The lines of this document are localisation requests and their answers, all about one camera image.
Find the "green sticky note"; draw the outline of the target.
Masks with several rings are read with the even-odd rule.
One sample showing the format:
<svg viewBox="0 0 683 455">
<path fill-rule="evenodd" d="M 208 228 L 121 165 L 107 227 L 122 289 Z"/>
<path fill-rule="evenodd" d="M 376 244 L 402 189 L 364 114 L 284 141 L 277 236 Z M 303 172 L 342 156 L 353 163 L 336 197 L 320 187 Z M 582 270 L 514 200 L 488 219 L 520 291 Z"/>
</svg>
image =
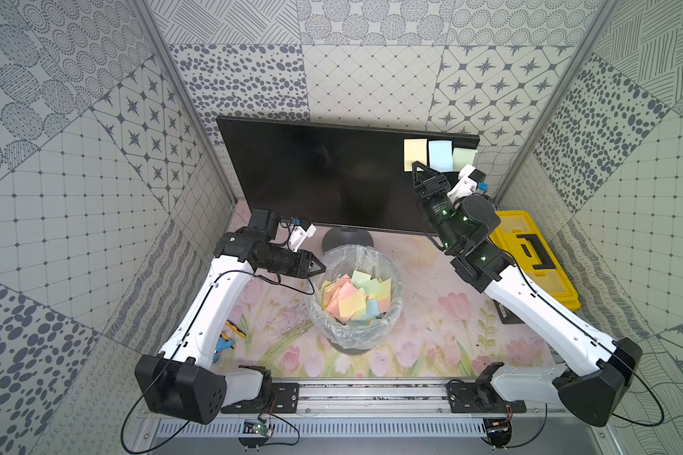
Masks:
<svg viewBox="0 0 683 455">
<path fill-rule="evenodd" d="M 453 170 L 462 171 L 466 166 L 474 165 L 476 149 L 455 147 L 453 148 Z"/>
</svg>

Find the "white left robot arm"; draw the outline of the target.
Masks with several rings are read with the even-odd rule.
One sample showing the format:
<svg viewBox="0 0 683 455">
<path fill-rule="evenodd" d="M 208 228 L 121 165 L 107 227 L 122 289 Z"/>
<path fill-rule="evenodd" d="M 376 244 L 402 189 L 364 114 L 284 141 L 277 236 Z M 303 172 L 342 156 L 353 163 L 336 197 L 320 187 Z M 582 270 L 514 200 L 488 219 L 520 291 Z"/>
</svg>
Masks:
<svg viewBox="0 0 683 455">
<path fill-rule="evenodd" d="M 225 411 L 261 413 L 271 405 L 271 373 L 256 366 L 212 372 L 216 345 L 251 279 L 267 271 L 278 286 L 282 277 L 309 280 L 324 273 L 324 264 L 302 248 L 315 232 L 305 217 L 253 210 L 248 225 L 219 239 L 208 275 L 178 328 L 157 354 L 142 356 L 135 368 L 149 411 L 209 424 Z"/>
</svg>

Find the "blue sticky note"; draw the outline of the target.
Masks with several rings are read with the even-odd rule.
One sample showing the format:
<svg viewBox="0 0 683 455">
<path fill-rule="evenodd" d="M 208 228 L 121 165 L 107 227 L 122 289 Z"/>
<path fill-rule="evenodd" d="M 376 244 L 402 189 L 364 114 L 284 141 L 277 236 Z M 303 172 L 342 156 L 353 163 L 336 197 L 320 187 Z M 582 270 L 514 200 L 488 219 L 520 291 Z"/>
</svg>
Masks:
<svg viewBox="0 0 683 455">
<path fill-rule="evenodd" d="M 453 142 L 431 140 L 428 142 L 429 166 L 442 173 L 453 172 Z"/>
</svg>

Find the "yellow sticky note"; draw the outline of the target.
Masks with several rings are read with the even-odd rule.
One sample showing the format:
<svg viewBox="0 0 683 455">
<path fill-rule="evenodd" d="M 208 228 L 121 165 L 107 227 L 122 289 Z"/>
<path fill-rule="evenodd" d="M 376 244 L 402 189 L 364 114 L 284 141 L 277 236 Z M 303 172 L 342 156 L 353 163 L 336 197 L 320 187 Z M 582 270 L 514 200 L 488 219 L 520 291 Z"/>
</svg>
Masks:
<svg viewBox="0 0 683 455">
<path fill-rule="evenodd" d="M 403 168 L 412 172 L 415 162 L 428 164 L 428 140 L 426 138 L 406 138 L 403 142 Z"/>
</svg>

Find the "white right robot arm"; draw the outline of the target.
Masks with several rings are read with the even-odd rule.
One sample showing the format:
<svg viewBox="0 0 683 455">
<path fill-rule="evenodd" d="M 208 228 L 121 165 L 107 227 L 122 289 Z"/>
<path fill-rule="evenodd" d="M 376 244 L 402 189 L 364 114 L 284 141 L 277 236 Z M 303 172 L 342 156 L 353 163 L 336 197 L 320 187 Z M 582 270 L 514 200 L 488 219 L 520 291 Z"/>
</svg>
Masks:
<svg viewBox="0 0 683 455">
<path fill-rule="evenodd" d="M 605 426 L 637 378 L 641 347 L 584 322 L 531 282 L 512 255 L 491 242 L 500 219 L 483 195 L 452 200 L 447 176 L 419 161 L 412 176 L 417 206 L 436 232 L 431 240 L 451 257 L 455 273 L 508 308 L 563 360 L 551 368 L 495 362 L 476 380 L 478 394 L 562 406 L 590 426 Z"/>
</svg>

